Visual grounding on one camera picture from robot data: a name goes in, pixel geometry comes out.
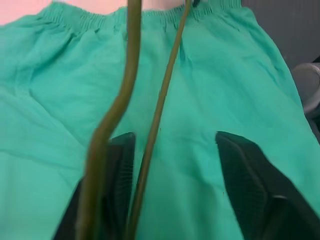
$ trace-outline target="cloth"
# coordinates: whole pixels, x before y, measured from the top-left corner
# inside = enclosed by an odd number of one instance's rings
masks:
[[[137,135],[137,180],[184,8],[142,16],[137,80],[114,132]],[[0,239],[50,239],[92,133],[115,99],[127,9],[52,3],[0,28]],[[320,214],[320,146],[290,71],[240,0],[210,0],[186,22],[156,140],[137,240],[241,240],[215,143],[257,143]]]

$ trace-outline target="green pants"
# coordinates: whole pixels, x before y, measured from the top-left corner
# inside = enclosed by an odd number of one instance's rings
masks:
[[[142,16],[137,80],[114,132],[136,133],[134,182],[183,11]],[[53,236],[118,94],[126,17],[126,8],[99,15],[52,3],[0,28],[1,240]],[[160,128],[137,240],[242,239],[217,131],[256,142],[320,214],[320,146],[279,50],[240,0],[190,12]]]

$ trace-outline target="teal fabric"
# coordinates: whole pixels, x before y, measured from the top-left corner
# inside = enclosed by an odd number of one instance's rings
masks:
[[[183,7],[146,11],[128,110],[137,179]],[[127,9],[52,3],[0,28],[0,239],[48,240],[115,99]],[[241,240],[216,131],[256,142],[320,214],[320,146],[279,50],[240,0],[210,0],[186,22],[156,140],[137,240]]]

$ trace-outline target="pink background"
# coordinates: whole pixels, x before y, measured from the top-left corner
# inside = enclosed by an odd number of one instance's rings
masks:
[[[165,10],[181,5],[184,0],[142,0],[143,9]],[[51,0],[0,0],[0,25],[24,15],[36,14]],[[127,0],[60,0],[97,14],[109,14],[126,6]]]

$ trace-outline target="elastic waistband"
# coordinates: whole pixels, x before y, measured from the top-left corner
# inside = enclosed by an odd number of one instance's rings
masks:
[[[188,17],[199,20],[201,17],[212,13],[240,7],[241,0],[208,0],[208,2],[201,2],[197,7],[192,8]],[[183,12],[184,6],[164,11],[146,10],[142,12],[141,21],[143,25],[149,23],[178,24]],[[117,25],[126,24],[127,7],[102,15],[85,11],[64,2],[52,2],[38,16],[82,32],[89,29],[114,28]]]

